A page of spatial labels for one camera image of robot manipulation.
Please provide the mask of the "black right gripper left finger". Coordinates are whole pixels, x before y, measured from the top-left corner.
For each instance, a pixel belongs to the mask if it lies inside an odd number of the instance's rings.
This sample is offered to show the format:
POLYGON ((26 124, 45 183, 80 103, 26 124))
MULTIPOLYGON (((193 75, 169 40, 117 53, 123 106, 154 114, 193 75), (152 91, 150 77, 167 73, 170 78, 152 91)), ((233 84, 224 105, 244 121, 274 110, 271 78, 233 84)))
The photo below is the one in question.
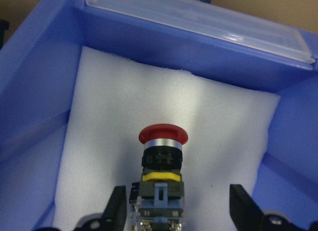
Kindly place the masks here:
POLYGON ((103 231, 123 231, 127 218, 126 186, 115 186, 101 216, 103 231))

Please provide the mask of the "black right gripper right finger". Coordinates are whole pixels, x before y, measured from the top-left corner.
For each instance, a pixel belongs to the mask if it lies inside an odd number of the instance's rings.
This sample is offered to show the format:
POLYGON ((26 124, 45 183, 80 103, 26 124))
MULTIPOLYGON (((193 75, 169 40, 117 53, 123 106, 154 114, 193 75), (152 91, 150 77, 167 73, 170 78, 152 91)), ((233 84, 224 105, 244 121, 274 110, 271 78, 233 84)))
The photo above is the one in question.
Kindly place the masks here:
POLYGON ((230 217, 238 231, 260 231, 263 216, 242 185, 230 185, 230 217))

